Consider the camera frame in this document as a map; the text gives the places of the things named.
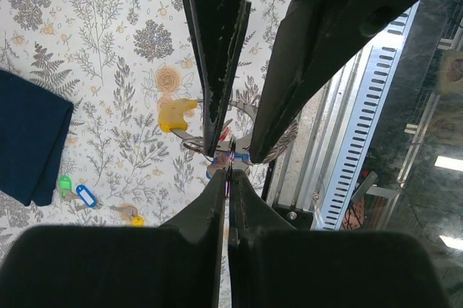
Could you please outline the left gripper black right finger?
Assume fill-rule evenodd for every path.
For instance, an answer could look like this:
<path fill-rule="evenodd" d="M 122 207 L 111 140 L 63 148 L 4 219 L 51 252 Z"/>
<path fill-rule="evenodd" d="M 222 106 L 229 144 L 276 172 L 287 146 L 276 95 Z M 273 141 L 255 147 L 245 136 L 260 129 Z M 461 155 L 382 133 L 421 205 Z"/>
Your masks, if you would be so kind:
<path fill-rule="evenodd" d="M 299 230 L 229 181 L 233 307 L 448 307 L 425 248 L 406 234 Z"/>

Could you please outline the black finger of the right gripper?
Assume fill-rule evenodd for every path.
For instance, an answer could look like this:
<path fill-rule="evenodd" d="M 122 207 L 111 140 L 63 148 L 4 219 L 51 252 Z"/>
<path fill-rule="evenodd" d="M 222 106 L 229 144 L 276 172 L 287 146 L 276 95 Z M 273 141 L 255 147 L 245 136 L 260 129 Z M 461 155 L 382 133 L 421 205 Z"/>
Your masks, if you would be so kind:
<path fill-rule="evenodd" d="M 418 0 L 290 0 L 273 44 L 250 142 L 262 163 L 310 100 Z"/>
<path fill-rule="evenodd" d="M 212 156 L 250 16 L 247 0 L 182 0 L 203 90 L 203 151 Z"/>

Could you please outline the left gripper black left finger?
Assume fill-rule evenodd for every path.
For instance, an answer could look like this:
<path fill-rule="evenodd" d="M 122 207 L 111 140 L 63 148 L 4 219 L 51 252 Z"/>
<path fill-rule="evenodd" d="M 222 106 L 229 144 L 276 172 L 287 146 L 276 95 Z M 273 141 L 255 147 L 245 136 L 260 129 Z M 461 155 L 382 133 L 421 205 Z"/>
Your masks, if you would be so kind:
<path fill-rule="evenodd" d="M 216 307 L 226 178 L 157 227 L 37 226 L 1 266 L 3 307 Z"/>

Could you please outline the key with blue tag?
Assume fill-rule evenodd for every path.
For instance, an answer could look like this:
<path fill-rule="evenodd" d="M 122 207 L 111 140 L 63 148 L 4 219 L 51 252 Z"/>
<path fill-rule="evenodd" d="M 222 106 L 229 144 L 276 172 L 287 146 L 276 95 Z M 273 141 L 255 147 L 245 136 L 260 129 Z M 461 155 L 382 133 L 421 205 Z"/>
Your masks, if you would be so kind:
<path fill-rule="evenodd" d="M 250 166 L 246 164 L 248 160 L 248 154 L 234 154 L 233 169 L 239 169 L 244 171 L 247 175 L 250 174 Z M 229 159 L 229 152 L 219 152 L 214 156 L 214 159 L 206 169 L 206 177 L 211 179 L 217 170 L 223 170 L 226 168 Z"/>

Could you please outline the metal keyring with yellow grip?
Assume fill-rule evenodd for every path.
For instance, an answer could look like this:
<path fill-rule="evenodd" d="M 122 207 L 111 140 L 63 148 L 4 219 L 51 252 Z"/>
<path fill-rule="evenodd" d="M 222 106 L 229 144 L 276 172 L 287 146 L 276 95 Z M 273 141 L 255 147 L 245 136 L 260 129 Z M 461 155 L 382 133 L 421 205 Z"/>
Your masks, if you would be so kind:
<path fill-rule="evenodd" d="M 180 98 L 179 100 L 173 100 L 167 103 L 159 112 L 158 115 L 158 126 L 161 131 L 165 133 L 173 133 L 180 138 L 181 145 L 188 150 L 192 150 L 196 153 L 205 155 L 203 150 L 203 138 L 193 136 L 187 132 L 188 124 L 184 120 L 184 116 L 188 111 L 197 108 L 199 103 L 202 103 L 202 99 L 190 100 L 186 98 Z M 234 149 L 236 157 L 241 156 L 242 161 L 249 166 L 255 166 L 252 163 L 249 156 L 250 141 L 252 134 L 246 134 L 244 137 L 240 137 L 232 144 L 231 135 L 225 135 L 225 128 L 228 127 L 229 121 L 223 125 L 222 131 L 219 133 L 219 141 L 216 146 L 216 152 L 230 152 Z M 269 163 L 272 160 L 283 154 L 289 145 L 296 139 L 298 134 L 298 122 L 293 120 L 289 128 L 277 141 L 275 146 L 271 149 L 269 154 L 263 160 L 263 164 Z"/>

